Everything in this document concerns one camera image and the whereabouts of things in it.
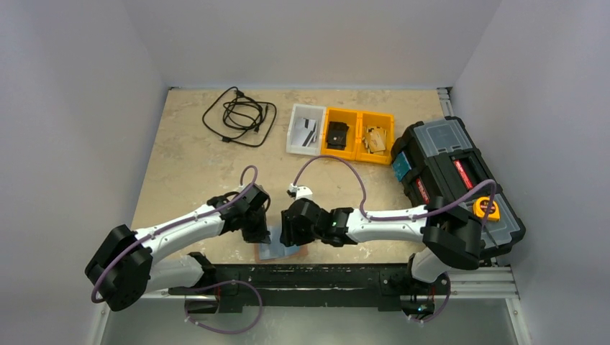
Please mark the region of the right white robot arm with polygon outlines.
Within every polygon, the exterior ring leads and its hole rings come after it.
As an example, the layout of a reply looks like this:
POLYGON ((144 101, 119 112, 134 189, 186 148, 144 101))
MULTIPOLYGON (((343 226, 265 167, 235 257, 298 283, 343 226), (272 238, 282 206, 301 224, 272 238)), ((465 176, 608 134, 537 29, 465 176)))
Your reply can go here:
POLYGON ((405 286, 420 293, 450 269, 476 270, 481 259, 481 220, 437 197, 427 205, 393 211, 324 210, 301 198, 281 213, 280 241, 287 247, 320 241, 333 247, 371 241, 420 242, 409 260, 405 286))

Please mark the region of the pink leather card holder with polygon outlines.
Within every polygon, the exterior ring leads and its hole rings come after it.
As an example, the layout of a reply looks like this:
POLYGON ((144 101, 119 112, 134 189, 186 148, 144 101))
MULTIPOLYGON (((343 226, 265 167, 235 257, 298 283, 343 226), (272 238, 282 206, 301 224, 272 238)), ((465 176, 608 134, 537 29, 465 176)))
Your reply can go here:
POLYGON ((269 226, 268 231, 270 233, 268 243, 255 244, 255 261, 257 263, 305 257, 308 254, 306 246, 286 247, 281 243, 281 225, 269 226))

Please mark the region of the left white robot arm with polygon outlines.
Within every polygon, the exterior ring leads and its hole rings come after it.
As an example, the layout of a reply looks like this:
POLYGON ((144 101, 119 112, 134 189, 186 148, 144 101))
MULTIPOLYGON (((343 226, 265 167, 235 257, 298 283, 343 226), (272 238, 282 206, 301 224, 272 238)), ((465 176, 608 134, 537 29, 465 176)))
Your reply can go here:
POLYGON ((121 311, 144 294, 166 288, 191 288, 204 294, 214 287, 214 274, 204 268, 202 254, 177 260, 170 255, 196 242, 240 231, 247 243, 270 240, 266 211, 270 196, 257 184, 210 198, 190 213, 156 226, 113 228, 86 265, 93 284, 93 303, 121 311))

